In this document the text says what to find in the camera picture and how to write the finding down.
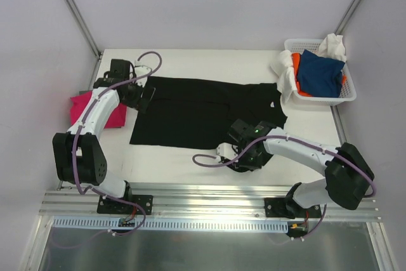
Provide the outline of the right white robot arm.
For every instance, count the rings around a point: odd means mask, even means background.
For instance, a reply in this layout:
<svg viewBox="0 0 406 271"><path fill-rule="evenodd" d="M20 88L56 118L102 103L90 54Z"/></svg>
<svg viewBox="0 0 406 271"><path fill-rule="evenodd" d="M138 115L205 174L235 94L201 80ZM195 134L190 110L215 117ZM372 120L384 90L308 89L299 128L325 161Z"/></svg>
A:
<svg viewBox="0 0 406 271"><path fill-rule="evenodd" d="M308 142L270 122L252 126L240 119L232 124L228 136L232 142L219 144L216 155L236 172L255 171L279 155L322 175L315 182L294 184L284 198L271 205L282 217L293 219L312 206L328 203L353 211L367 196L374 179L365 159L350 143L334 147Z"/></svg>

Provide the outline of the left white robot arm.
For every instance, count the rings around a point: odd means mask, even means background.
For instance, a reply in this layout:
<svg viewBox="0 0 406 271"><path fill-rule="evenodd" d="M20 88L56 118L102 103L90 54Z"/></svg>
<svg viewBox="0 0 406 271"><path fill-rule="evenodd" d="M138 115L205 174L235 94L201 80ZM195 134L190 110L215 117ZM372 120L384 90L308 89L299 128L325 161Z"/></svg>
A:
<svg viewBox="0 0 406 271"><path fill-rule="evenodd" d="M154 69L128 60L113 59L110 68L93 85L89 102L79 118L65 133L52 140L56 173L63 182L76 185L80 194L94 190L110 196L111 205L120 213L133 205L129 185L108 169L100 136L108 119L119 105L143 112L155 90L140 83Z"/></svg>

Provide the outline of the black t shirt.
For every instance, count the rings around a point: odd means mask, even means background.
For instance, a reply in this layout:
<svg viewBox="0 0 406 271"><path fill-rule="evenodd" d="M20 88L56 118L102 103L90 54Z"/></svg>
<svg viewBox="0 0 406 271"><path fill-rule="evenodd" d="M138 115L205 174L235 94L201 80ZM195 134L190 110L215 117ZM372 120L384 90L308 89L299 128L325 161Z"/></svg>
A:
<svg viewBox="0 0 406 271"><path fill-rule="evenodd" d="M238 119L280 128L287 120L275 83L149 77L147 86L155 93L146 112L136 117L131 145L211 150L233 141L228 130Z"/></svg>

